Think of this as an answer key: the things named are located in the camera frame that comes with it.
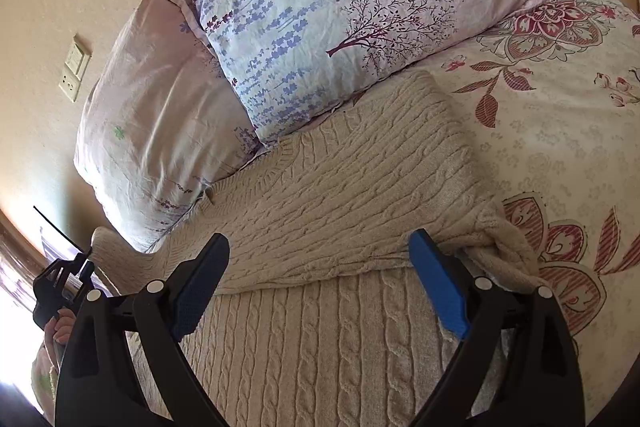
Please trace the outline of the person's left hand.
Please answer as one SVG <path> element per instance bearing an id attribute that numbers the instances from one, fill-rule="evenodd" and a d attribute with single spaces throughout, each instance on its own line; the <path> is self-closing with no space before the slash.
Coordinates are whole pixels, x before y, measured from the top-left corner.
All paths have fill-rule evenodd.
<path id="1" fill-rule="evenodd" d="M 74 328 L 76 315 L 72 310 L 62 308 L 47 321 L 44 326 L 44 347 L 53 364 L 58 364 L 56 346 L 65 346 L 70 340 Z"/>

